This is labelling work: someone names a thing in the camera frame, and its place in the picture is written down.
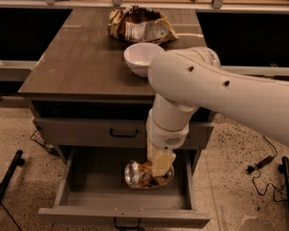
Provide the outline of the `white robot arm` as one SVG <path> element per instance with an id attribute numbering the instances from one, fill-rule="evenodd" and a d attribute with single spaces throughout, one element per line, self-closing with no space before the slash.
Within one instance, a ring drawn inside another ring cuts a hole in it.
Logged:
<path id="1" fill-rule="evenodd" d="M 154 177 L 169 170 L 172 152 L 184 143 L 190 118 L 200 108 L 289 147 L 289 82 L 222 70 L 217 54 L 206 47 L 161 53 L 151 61 L 147 78 L 156 91 L 146 123 Z"/>

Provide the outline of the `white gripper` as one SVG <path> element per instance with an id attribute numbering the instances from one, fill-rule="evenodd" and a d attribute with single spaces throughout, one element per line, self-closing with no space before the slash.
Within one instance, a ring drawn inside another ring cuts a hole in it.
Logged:
<path id="1" fill-rule="evenodd" d="M 146 121 L 146 157 L 152 163 L 153 177 L 165 175 L 172 166 L 175 160 L 172 150 L 183 145 L 189 133 L 189 122 L 189 110 L 178 109 L 161 114 L 153 109 L 149 111 Z"/>

